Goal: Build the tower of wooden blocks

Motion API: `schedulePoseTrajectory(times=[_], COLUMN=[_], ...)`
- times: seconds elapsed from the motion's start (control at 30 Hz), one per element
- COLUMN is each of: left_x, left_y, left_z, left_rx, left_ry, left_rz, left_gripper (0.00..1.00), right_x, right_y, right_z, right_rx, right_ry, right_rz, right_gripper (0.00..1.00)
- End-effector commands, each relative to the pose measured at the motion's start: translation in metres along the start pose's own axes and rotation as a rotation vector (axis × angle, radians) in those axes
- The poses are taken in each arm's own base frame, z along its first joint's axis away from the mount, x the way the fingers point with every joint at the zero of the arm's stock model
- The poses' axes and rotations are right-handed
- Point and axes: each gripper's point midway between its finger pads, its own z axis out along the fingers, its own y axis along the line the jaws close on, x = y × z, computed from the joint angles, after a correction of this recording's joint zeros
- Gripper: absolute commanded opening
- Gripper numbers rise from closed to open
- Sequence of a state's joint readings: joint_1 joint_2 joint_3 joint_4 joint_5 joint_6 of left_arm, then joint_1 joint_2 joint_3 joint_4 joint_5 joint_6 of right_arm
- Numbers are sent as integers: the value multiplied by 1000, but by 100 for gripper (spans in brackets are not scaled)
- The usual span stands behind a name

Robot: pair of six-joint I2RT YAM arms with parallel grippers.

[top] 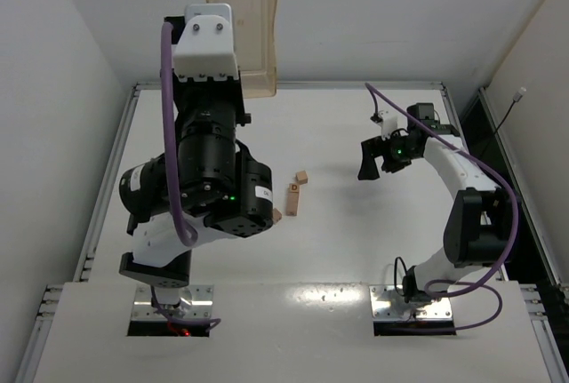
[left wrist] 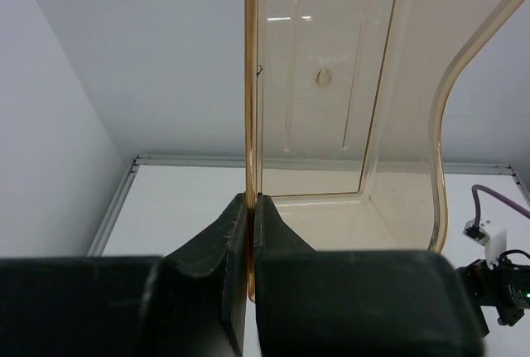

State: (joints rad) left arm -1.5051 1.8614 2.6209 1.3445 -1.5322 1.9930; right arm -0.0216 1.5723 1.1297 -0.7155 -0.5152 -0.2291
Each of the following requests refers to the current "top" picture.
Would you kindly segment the wooden block stack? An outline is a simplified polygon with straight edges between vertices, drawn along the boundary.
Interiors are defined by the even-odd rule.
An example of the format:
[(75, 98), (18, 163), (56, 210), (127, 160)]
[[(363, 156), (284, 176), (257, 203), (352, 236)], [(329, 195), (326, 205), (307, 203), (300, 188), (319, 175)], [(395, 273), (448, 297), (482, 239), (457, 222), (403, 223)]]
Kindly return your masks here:
[(287, 196), (285, 213), (287, 216), (297, 216), (299, 210), (300, 196), (292, 193)]

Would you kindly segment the amber transparent plastic container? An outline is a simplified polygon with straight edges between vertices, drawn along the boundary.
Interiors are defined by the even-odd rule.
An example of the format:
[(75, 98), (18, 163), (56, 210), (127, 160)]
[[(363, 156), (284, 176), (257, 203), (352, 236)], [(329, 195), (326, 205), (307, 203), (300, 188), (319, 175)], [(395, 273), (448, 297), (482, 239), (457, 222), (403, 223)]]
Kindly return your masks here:
[(236, 60), (247, 99), (276, 95), (277, 0), (206, 0), (233, 12)]

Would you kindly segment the wooden block letter D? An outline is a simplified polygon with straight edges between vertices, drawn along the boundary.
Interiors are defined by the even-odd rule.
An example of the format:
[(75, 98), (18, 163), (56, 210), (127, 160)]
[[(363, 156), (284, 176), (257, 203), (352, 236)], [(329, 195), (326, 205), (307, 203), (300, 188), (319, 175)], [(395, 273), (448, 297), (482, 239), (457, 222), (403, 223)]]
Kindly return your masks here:
[(288, 196), (297, 198), (300, 196), (300, 185), (298, 183), (290, 183), (288, 187)]

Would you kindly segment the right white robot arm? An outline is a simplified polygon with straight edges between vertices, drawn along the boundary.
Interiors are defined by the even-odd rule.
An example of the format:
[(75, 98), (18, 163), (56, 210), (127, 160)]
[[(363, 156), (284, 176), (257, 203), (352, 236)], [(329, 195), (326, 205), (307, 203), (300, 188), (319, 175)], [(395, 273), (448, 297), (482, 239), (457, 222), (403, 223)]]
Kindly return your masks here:
[(459, 131), (443, 124), (430, 103), (407, 110), (405, 128), (387, 111), (371, 119), (381, 135), (361, 144), (360, 180), (376, 180), (382, 172), (402, 171), (423, 159), (436, 172), (453, 200), (443, 233), (443, 245), (429, 259), (406, 269), (401, 295), (405, 301), (425, 301), (434, 292), (486, 267), (499, 266), (499, 257), (512, 240), (518, 200), (466, 157)]

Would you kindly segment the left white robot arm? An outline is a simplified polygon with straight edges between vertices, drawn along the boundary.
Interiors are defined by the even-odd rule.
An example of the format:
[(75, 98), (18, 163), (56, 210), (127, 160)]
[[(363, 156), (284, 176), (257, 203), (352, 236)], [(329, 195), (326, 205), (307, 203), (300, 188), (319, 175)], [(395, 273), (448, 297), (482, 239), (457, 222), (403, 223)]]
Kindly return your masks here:
[(157, 288), (188, 285), (195, 248), (259, 235), (273, 225), (272, 172), (236, 136), (251, 121), (238, 68), (222, 67), (205, 34), (233, 50), (224, 17), (164, 20), (164, 152), (126, 171), (119, 183), (133, 240), (119, 272)]

